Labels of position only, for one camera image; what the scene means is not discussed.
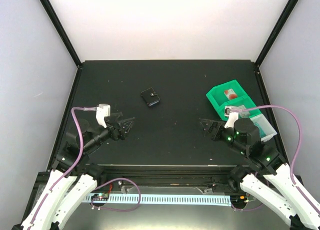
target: green tray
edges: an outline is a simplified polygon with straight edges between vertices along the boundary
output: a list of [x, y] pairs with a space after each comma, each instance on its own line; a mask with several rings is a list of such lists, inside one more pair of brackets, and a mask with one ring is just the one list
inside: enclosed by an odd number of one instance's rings
[[[225, 95], [225, 91], [229, 89], [232, 89], [236, 93], [237, 98], [228, 100]], [[242, 87], [236, 80], [232, 80], [230, 82], [213, 87], [206, 94], [206, 97], [208, 98], [220, 118], [225, 121], [228, 120], [228, 118], [225, 117], [225, 106], [231, 105], [239, 107], [241, 105], [244, 105], [246, 109], [256, 107], [255, 103], [251, 100], [251, 98], [247, 95], [247, 93], [244, 91], [244, 89], [242, 89]], [[247, 117], [252, 118], [256, 115], [261, 114], [261, 111], [254, 110], [247, 114]]]

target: white cable tray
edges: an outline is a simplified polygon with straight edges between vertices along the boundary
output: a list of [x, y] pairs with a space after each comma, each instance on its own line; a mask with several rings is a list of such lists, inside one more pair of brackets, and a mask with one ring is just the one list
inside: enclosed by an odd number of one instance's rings
[[[83, 200], [83, 203], [91, 203], [91, 197], [95, 194], [89, 194]], [[109, 204], [136, 204], [138, 194], [110, 194], [107, 201], [94, 201], [94, 203]], [[230, 207], [230, 196], [216, 195], [162, 195], [162, 194], [141, 194], [141, 204], [166, 204], [166, 205], [216, 205]]]

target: small black wallet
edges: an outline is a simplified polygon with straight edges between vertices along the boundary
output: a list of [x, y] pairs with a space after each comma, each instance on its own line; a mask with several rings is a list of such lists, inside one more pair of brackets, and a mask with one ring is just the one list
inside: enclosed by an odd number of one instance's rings
[[151, 107], [160, 102], [160, 98], [153, 88], [149, 88], [141, 92], [141, 96], [148, 107]]

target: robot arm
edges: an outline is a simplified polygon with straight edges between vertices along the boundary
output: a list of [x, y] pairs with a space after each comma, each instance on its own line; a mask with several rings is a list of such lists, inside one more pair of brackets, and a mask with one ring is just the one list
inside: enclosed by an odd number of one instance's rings
[[247, 174], [240, 182], [240, 188], [259, 199], [264, 205], [274, 211], [288, 226], [291, 225], [290, 216], [297, 213], [280, 194], [263, 184], [254, 174]]
[[205, 135], [210, 134], [214, 141], [226, 142], [231, 150], [243, 157], [252, 170], [270, 181], [283, 197], [257, 182], [248, 172], [242, 173], [239, 177], [232, 171], [230, 177], [240, 185], [243, 191], [252, 194], [271, 208], [288, 225], [299, 226], [296, 229], [320, 229], [320, 215], [311, 206], [312, 204], [319, 208], [319, 203], [296, 178], [296, 184], [293, 184], [285, 158], [276, 149], [261, 142], [259, 129], [249, 118], [238, 119], [238, 116], [235, 116], [227, 123], [201, 119], [200, 124]]
[[[119, 120], [122, 113], [110, 114], [110, 106], [108, 105], [100, 104], [96, 110], [99, 127], [89, 128], [87, 121], [79, 121], [84, 147], [77, 165], [69, 170], [79, 157], [78, 132], [72, 133], [71, 129], [67, 133], [67, 143], [57, 154], [49, 181], [36, 206], [23, 223], [15, 225], [12, 230], [62, 230], [86, 195], [97, 187], [98, 182], [103, 182], [103, 170], [98, 165], [86, 166], [89, 154], [96, 151], [109, 138], [115, 141], [124, 140], [133, 126], [134, 118]], [[52, 187], [53, 183], [67, 170], [69, 171], [68, 175]], [[66, 192], [78, 176], [80, 176], [79, 181], [66, 196]]]
[[290, 178], [290, 167], [288, 164], [282, 164], [277, 170], [276, 175], [264, 175], [265, 179], [271, 182], [279, 192], [287, 199], [290, 205], [298, 214], [303, 225], [310, 229], [320, 229], [320, 216], [308, 201], [298, 191], [299, 187], [307, 198], [318, 208], [319, 203], [312, 197], [312, 195], [305, 189], [305, 187], [295, 178], [294, 185]]
[[[55, 170], [51, 171], [48, 183], [41, 194], [37, 204], [33, 208], [32, 212], [29, 216], [23, 221], [22, 227], [23, 229], [32, 229], [32, 230], [48, 230], [51, 227], [51, 223], [53, 221], [53, 214], [55, 213], [56, 208], [61, 203], [64, 198], [67, 190], [71, 186], [71, 184], [76, 180], [76, 176], [69, 176], [68, 178], [61, 179], [57, 185], [53, 188], [52, 191], [49, 188], [52, 184], [61, 176], [62, 172]], [[34, 223], [31, 225], [32, 221], [38, 206], [43, 202], [43, 205], [36, 216]]]
[[57, 208], [52, 223], [58, 222], [59, 230], [64, 229], [66, 222], [83, 199], [97, 187], [97, 181], [90, 175], [82, 175], [77, 184], [65, 196]]

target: black table surface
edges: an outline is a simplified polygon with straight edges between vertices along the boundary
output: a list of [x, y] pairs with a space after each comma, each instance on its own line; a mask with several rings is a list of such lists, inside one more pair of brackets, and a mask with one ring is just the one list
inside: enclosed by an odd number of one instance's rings
[[[220, 119], [206, 97], [214, 86], [236, 79], [254, 103], [263, 104], [249, 60], [86, 61], [72, 106], [111, 105], [111, 112], [135, 117], [124, 141], [105, 142], [90, 156], [100, 165], [233, 166], [245, 164], [225, 143], [205, 138], [199, 118]], [[141, 92], [154, 88], [160, 104], [148, 108]], [[78, 111], [97, 126], [93, 112]], [[69, 115], [66, 130], [73, 125]]]

